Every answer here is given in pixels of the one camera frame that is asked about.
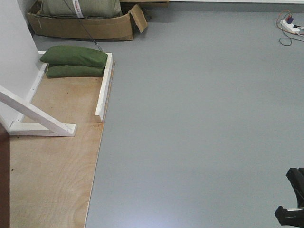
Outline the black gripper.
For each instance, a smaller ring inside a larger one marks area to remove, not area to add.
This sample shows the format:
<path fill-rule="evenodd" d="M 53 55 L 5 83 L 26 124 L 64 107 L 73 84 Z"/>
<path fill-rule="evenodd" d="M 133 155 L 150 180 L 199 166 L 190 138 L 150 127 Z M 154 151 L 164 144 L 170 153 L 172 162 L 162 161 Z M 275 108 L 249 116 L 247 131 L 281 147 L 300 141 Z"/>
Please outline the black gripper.
<path fill-rule="evenodd" d="M 279 206 L 275 216 L 281 226 L 304 225 L 304 169 L 290 168 L 286 174 L 297 198 L 297 208 L 285 209 Z"/>

